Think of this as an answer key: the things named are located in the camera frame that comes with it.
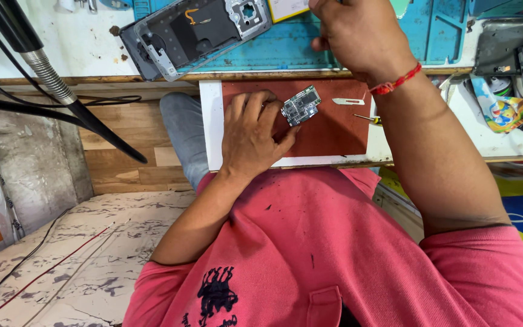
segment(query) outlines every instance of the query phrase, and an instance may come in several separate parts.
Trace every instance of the blue silicone repair mat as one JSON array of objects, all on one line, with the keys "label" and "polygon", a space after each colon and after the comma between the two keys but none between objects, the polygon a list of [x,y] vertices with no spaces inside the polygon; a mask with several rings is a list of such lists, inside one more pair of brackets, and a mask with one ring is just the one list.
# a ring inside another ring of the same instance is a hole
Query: blue silicone repair mat
[{"label": "blue silicone repair mat", "polygon": [[[135,17],[142,18],[171,2],[136,0]],[[446,59],[456,63],[461,60],[468,11],[469,0],[413,0],[399,25],[422,64],[444,64]],[[336,68],[330,51],[314,52],[310,48],[310,41],[319,34],[319,19],[310,12],[302,13],[274,24],[269,31],[196,71]]]}]

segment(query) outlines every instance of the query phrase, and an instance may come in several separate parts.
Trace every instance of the white desk surface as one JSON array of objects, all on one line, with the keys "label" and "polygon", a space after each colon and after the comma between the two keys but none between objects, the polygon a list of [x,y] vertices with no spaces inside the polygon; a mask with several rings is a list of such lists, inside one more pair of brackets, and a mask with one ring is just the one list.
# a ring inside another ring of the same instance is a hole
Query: white desk surface
[{"label": "white desk surface", "polygon": [[[112,26],[124,27],[134,21],[132,9],[115,11],[98,2],[97,15],[92,15],[87,8],[80,8],[79,6],[77,6],[75,12],[69,13],[63,9],[58,10],[56,2],[50,0],[18,0],[44,43],[44,51],[48,55],[50,63],[60,76],[138,75],[138,71],[130,58],[125,61],[122,60],[122,55],[130,56],[125,48],[120,49],[123,46],[120,37],[115,37],[109,33]],[[473,66],[475,49],[481,30],[481,24],[476,23],[473,26],[473,32],[465,35],[462,59],[459,63],[433,67]],[[35,76],[21,57],[16,53],[14,55],[25,70]],[[22,78],[22,75],[1,50],[0,78]]]},{"label": "white desk surface", "polygon": [[[496,134],[490,130],[483,119],[483,114],[475,98],[463,87],[452,85],[453,95],[449,98],[449,107],[455,113],[463,128],[483,157],[510,157],[523,155],[523,131],[512,130],[509,134]],[[219,170],[222,165],[223,138],[223,101],[221,81],[199,82],[203,125],[210,170]],[[374,100],[371,101],[371,115],[375,113]],[[367,153],[362,155],[294,157],[282,158],[273,167],[301,165],[332,165],[351,162],[391,161],[392,154],[386,142],[382,127],[372,124],[368,127]]]}]

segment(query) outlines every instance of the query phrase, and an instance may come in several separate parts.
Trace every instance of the finger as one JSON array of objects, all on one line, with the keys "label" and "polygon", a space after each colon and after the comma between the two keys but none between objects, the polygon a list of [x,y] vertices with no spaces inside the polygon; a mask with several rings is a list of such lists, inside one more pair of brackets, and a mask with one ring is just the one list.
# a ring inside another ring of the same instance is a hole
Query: finger
[{"label": "finger", "polygon": [[250,96],[251,93],[241,93],[233,97],[231,104],[229,104],[225,111],[225,120],[228,122],[238,120],[243,114],[245,104],[248,102]]},{"label": "finger", "polygon": [[277,154],[282,158],[288,150],[294,145],[296,142],[296,133],[300,130],[301,126],[294,126],[288,130],[288,133],[282,140],[280,141],[280,144],[278,144],[278,148],[276,149]]},{"label": "finger", "polygon": [[326,23],[337,19],[336,12],[342,6],[337,0],[312,0],[308,2],[308,5],[312,13]]},{"label": "finger", "polygon": [[278,115],[280,109],[284,107],[282,101],[273,101],[272,103],[265,106],[262,114],[258,120],[259,126],[271,136],[271,129],[275,122],[275,117]]},{"label": "finger", "polygon": [[258,122],[260,111],[262,111],[262,104],[266,101],[274,101],[278,97],[270,90],[262,90],[254,92],[249,97],[248,103],[243,111],[243,117],[250,122]]},{"label": "finger", "polygon": [[328,41],[322,37],[314,38],[314,40],[312,40],[312,42],[310,43],[310,46],[314,51],[330,50],[330,43],[328,43]]}]

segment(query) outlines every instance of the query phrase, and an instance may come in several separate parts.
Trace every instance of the person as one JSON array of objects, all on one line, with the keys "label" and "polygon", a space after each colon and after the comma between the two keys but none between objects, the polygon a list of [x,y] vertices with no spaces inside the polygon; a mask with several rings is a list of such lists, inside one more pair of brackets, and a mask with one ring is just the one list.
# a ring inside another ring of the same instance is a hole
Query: person
[{"label": "person", "polygon": [[[310,8],[321,20],[311,47],[370,87],[417,66],[388,0]],[[123,326],[523,326],[523,242],[465,130],[422,73],[374,100],[423,217],[418,245],[372,202],[372,171],[268,170],[300,129],[272,138],[283,106],[272,92],[232,100],[216,174],[199,102],[166,95],[165,126],[198,196],[143,267]]]}]

